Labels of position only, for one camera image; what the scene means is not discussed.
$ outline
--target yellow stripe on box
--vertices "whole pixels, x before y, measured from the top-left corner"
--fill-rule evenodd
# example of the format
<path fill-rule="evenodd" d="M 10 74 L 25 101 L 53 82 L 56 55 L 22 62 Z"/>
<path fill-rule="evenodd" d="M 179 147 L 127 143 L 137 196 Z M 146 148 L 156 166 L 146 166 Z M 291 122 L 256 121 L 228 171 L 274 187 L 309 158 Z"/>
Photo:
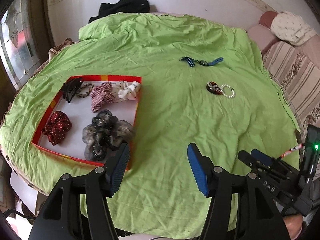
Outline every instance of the yellow stripe on box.
<path fill-rule="evenodd" d="M 50 104 L 50 107 L 52 108 L 52 109 L 54 109 L 54 107 L 56 106 L 56 101 L 54 101 L 54 100 L 52 100 L 52 102 L 51 102 L 51 104 Z"/>
<path fill-rule="evenodd" d="M 108 81 L 108 75 L 101 75 L 101 81 Z"/>
<path fill-rule="evenodd" d="M 71 159 L 70 156 L 63 155 L 63 154 L 61 154 L 61 153 L 60 153 L 60 156 L 61 156 L 61 157 L 64 157 L 64 158 L 67 158 L 67 159 Z"/>

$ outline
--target black sheer scrunchie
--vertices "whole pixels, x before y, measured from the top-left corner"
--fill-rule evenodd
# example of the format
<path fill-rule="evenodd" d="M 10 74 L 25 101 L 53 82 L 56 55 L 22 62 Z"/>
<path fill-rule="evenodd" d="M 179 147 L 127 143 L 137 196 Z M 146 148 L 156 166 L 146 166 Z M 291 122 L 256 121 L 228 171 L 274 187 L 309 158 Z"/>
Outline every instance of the black sheer scrunchie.
<path fill-rule="evenodd" d="M 133 126 L 125 120 L 118 121 L 109 110 L 103 110 L 92 119 L 82 132 L 82 141 L 87 145 L 84 157 L 89 161 L 102 161 L 107 150 L 116 151 L 121 143 L 134 136 Z"/>

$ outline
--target red scrunchie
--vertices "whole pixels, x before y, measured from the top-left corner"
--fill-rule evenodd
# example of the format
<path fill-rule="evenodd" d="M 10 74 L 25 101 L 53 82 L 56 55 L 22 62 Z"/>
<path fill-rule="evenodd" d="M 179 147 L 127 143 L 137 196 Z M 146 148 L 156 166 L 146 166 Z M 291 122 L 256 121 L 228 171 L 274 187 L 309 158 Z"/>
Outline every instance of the red scrunchie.
<path fill-rule="evenodd" d="M 56 145 L 63 141 L 66 137 L 66 132 L 71 127 L 72 123 L 67 115 L 64 112 L 55 111 L 45 124 L 45 127 L 41 129 L 41 132 L 48 136 L 48 140 L 52 145 Z"/>

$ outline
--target pink striped scrunchie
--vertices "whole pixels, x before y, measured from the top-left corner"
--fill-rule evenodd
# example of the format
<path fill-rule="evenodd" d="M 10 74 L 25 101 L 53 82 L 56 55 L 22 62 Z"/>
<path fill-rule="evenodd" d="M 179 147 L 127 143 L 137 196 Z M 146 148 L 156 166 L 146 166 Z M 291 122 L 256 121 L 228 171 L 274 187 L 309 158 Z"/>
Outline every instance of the pink striped scrunchie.
<path fill-rule="evenodd" d="M 111 82 L 103 83 L 101 86 L 94 87 L 90 93 L 91 110 L 93 113 L 98 112 L 105 103 L 114 103 L 116 97 L 112 94 Z"/>

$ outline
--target blue gripper pad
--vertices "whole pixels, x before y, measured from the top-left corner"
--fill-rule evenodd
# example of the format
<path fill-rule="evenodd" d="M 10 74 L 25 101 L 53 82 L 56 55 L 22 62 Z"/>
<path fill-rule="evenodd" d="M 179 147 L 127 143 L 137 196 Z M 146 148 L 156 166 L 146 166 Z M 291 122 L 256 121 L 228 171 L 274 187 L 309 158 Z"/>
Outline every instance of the blue gripper pad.
<path fill-rule="evenodd" d="M 259 150 L 253 149 L 250 154 L 253 158 L 260 161 L 263 165 L 266 165 L 266 166 L 272 165 L 272 158 L 269 157 L 268 155 L 265 155 L 263 152 Z"/>
<path fill-rule="evenodd" d="M 127 167 L 130 158 L 130 149 L 127 143 L 122 143 L 118 151 L 122 152 L 122 155 L 111 175 L 111 192 L 113 194 L 119 190 L 125 168 Z"/>
<path fill-rule="evenodd" d="M 195 143 L 190 143 L 187 149 L 188 160 L 191 166 L 193 176 L 196 179 L 196 183 L 200 192 L 203 193 L 204 196 L 208 196 L 209 188 L 208 188 L 208 180 L 207 175 L 201 165 L 201 158 L 203 157 L 196 146 Z"/>

